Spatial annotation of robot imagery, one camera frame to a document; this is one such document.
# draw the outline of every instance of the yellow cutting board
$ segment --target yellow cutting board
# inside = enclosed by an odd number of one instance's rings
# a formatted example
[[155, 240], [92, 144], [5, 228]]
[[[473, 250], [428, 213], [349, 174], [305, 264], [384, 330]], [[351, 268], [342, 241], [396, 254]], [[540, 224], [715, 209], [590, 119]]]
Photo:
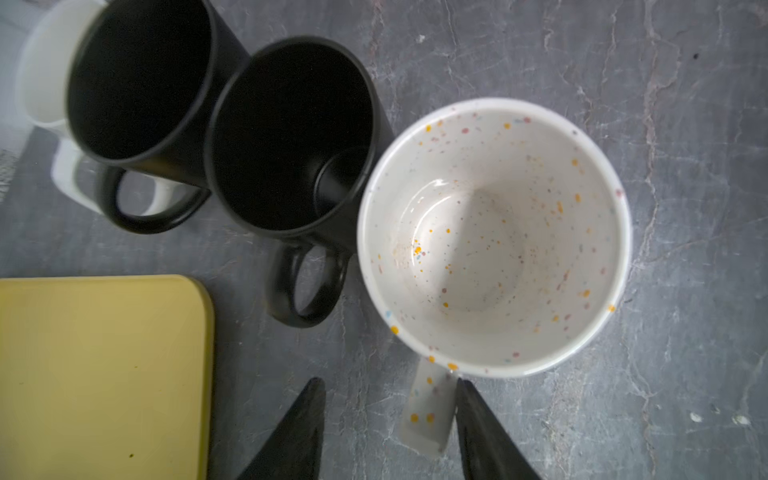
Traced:
[[0, 280], [0, 478], [205, 478], [213, 319], [184, 276]]

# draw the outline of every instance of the countertop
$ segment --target countertop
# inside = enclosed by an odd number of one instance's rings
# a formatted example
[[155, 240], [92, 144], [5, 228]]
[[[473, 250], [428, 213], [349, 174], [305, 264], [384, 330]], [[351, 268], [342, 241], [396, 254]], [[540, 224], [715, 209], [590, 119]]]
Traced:
[[[552, 371], [473, 380], [545, 478], [768, 477], [768, 5], [214, 4], [251, 52], [298, 34], [346, 45], [396, 133], [454, 101], [520, 98], [611, 160], [634, 222], [617, 314]], [[0, 276], [202, 281], [216, 309], [209, 478], [235, 478], [313, 376], [327, 388], [321, 478], [463, 478], [455, 432], [438, 460], [397, 439], [417, 358], [379, 319], [356, 257], [333, 314], [288, 328], [261, 300], [274, 240], [215, 199], [170, 232], [120, 231], [56, 191], [56, 142], [33, 133], [0, 204]]]

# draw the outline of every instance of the white mug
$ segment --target white mug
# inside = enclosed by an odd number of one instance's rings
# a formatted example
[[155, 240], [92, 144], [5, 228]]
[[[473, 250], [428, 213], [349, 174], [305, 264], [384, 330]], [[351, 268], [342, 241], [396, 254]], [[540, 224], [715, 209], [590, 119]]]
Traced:
[[[101, 209], [75, 181], [84, 155], [69, 131], [65, 91], [77, 46], [105, 5], [101, 0], [64, 0], [52, 8], [25, 43], [15, 85], [16, 103], [24, 116], [59, 137], [51, 168], [54, 184], [63, 194], [99, 214]], [[166, 210], [179, 185], [151, 178], [155, 182], [154, 197], [144, 215]]]
[[433, 455], [456, 375], [521, 377], [574, 355], [616, 310], [631, 259], [624, 188], [600, 148], [560, 115], [501, 98], [401, 134], [357, 235], [376, 309], [423, 358], [401, 439]]

